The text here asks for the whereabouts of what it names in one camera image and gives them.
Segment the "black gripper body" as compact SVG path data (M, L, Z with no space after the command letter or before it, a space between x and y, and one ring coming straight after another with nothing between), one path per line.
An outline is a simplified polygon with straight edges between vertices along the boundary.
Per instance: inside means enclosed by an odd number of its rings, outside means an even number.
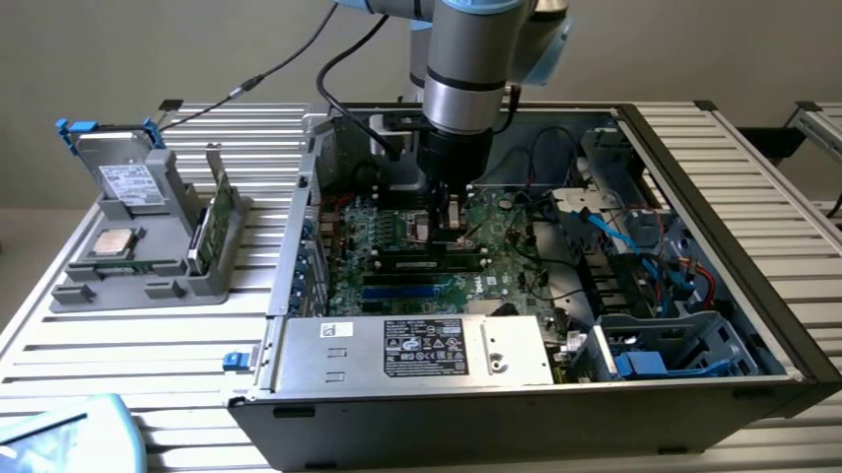
M493 130L455 134L436 128L419 132L416 163L432 195L459 194L485 172Z

